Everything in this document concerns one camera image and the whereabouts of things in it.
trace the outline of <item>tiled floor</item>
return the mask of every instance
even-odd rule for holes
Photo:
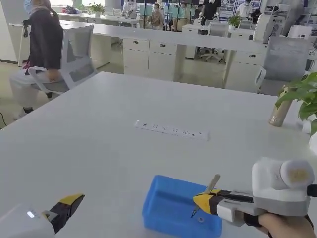
[[[5,122],[13,122],[13,114],[19,112],[21,108],[14,101],[9,83],[9,77],[20,68],[14,64],[0,62],[0,112],[4,115]],[[123,54],[120,49],[114,47],[111,63],[98,69],[99,71],[123,74]],[[182,83],[190,83],[203,86],[221,87],[224,64],[218,64],[217,60],[211,59],[204,62],[200,59],[186,59],[184,65],[184,75],[179,80]],[[48,102],[46,95],[39,93],[36,108]],[[0,119],[0,128],[4,124]]]

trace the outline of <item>person's hand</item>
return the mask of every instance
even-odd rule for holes
[[[260,231],[273,238],[316,238],[309,221],[304,217],[279,217],[266,213],[259,216]]]
[[[46,76],[50,82],[57,82],[61,79],[60,72],[57,69],[49,69],[46,71]]]

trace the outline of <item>gold thermos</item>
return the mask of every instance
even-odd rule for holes
[[[281,92],[281,94],[279,95],[278,98],[280,99],[285,94],[287,94],[291,91],[295,91],[295,90],[296,90],[296,88],[284,86],[283,91]],[[292,100],[282,102],[282,104],[279,108],[274,106],[272,116],[271,116],[270,120],[268,121],[268,123],[270,123],[271,125],[274,125],[274,126],[282,126],[283,122],[286,118],[287,112],[288,112],[289,108],[291,107],[291,104],[292,104]]]

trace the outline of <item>power strip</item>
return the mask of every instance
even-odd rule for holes
[[[188,137],[188,138],[198,139],[198,140],[205,140],[205,141],[209,140],[209,133],[203,132],[203,131],[179,129],[174,126],[159,125],[159,124],[148,123],[148,122],[139,121],[139,120],[136,121],[134,126],[136,128],[151,130],[155,132],[161,132],[161,133],[170,134],[170,135],[183,136],[183,137]]]

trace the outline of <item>drawer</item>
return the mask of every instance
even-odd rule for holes
[[[198,29],[188,29],[188,28],[182,28],[182,33],[185,34],[198,34]]]
[[[239,63],[249,63],[254,65],[263,65],[265,54],[258,54],[252,52],[237,51],[233,61]]]
[[[101,24],[101,19],[87,18],[87,22]]]
[[[241,32],[231,32],[231,38],[241,38],[241,39],[246,39],[248,40],[250,37],[250,34],[246,33],[241,33]]]
[[[177,44],[150,41],[150,52],[175,55]]]
[[[258,65],[233,63],[230,67],[225,89],[256,93],[255,78],[259,70],[260,66]]]
[[[124,49],[124,74],[148,77],[148,57],[148,52]]]
[[[176,55],[149,52],[149,78],[174,80]]]
[[[137,51],[149,51],[148,40],[123,39],[123,47],[125,49]]]

